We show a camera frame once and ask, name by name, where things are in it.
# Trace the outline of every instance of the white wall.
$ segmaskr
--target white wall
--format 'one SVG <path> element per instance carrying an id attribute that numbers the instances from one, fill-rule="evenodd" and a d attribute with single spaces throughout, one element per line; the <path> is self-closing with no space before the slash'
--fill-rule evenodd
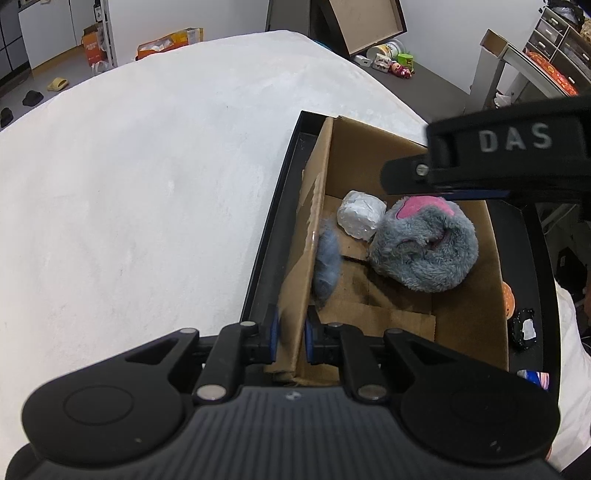
<path id="1" fill-rule="evenodd" d="M 399 36 L 428 68 L 465 92 L 470 92 L 480 41 L 490 28 L 518 48 L 525 46 L 543 0 L 401 0 L 408 32 Z M 504 74 L 504 91 L 514 74 Z"/>
<path id="2" fill-rule="evenodd" d="M 269 0 L 109 0 L 118 65 L 138 46 L 178 30 L 203 27 L 205 40 L 265 30 Z"/>

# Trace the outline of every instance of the white door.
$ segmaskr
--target white door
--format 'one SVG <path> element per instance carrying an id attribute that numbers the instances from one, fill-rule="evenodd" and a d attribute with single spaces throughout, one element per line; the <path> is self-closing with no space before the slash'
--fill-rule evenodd
<path id="1" fill-rule="evenodd" d="M 32 69 L 77 45 L 68 0 L 43 1 L 18 14 Z"/>
<path id="2" fill-rule="evenodd" d="M 74 36 L 79 45 L 82 43 L 84 29 L 96 23 L 95 0 L 70 0 L 70 8 L 72 9 Z"/>

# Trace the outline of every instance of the slipper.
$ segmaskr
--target slipper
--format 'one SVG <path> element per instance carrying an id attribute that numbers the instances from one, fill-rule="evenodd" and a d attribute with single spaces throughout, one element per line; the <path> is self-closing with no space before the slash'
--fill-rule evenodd
<path id="1" fill-rule="evenodd" d="M 35 106 L 43 100 L 43 94 L 35 90 L 29 90 L 22 101 L 23 106 Z"/>
<path id="2" fill-rule="evenodd" d="M 0 128 L 6 127 L 13 120 L 14 116 L 12 115 L 10 108 L 2 109 L 2 112 L 0 112 Z"/>
<path id="3" fill-rule="evenodd" d="M 70 84 L 70 82 L 68 82 L 66 79 L 58 77 L 55 80 L 53 80 L 53 82 L 51 82 L 49 85 L 47 85 L 47 91 L 48 92 L 61 92 L 69 84 Z"/>

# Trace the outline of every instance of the orange box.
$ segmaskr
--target orange box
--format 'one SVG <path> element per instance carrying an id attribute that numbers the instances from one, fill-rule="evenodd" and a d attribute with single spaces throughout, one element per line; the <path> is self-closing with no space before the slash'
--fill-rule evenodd
<path id="1" fill-rule="evenodd" d="M 174 50 L 175 48 L 193 45 L 203 41 L 202 28 L 186 28 L 165 37 L 159 38 L 148 43 L 141 44 L 138 47 L 138 56 L 136 60 L 141 60 L 152 53 L 163 53 Z"/>
<path id="2" fill-rule="evenodd" d="M 107 53 L 99 47 L 99 29 L 96 25 L 85 28 L 82 44 L 84 45 L 88 65 L 92 67 L 95 63 L 106 60 Z"/>

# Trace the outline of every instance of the blue plush toy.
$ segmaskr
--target blue plush toy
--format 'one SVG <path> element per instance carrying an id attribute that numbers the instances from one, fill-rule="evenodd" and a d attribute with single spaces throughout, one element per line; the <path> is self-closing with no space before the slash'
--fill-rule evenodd
<path id="1" fill-rule="evenodd" d="M 411 290 L 458 286 L 478 258 L 474 225 L 453 202 L 405 197 L 382 218 L 369 251 L 374 270 Z"/>
<path id="2" fill-rule="evenodd" d="M 339 238 L 336 235 L 335 226 L 331 221 L 324 220 L 320 225 L 312 278 L 312 291 L 316 297 L 317 306 L 323 307 L 335 291 L 340 278 L 341 263 Z"/>

